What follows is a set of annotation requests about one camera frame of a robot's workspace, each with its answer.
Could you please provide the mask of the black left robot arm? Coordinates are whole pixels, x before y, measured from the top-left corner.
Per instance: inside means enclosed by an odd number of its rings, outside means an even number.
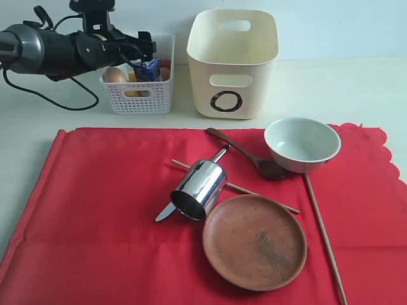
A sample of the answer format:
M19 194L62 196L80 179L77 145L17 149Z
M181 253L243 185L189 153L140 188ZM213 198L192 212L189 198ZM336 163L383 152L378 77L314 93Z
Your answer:
M149 61L156 53L151 34L137 37L112 28L94 33L60 34L24 24L1 31L1 63L19 74L45 75L60 81L132 60Z

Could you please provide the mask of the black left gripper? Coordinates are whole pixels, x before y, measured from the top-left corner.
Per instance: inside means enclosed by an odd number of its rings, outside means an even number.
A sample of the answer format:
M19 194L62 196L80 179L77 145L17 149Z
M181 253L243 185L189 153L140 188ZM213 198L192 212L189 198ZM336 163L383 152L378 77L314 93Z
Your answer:
M110 66L126 63L133 71L145 71L144 60L152 60L156 53L156 41L148 31L139 31L137 38L122 33L120 30L102 31L104 55Z

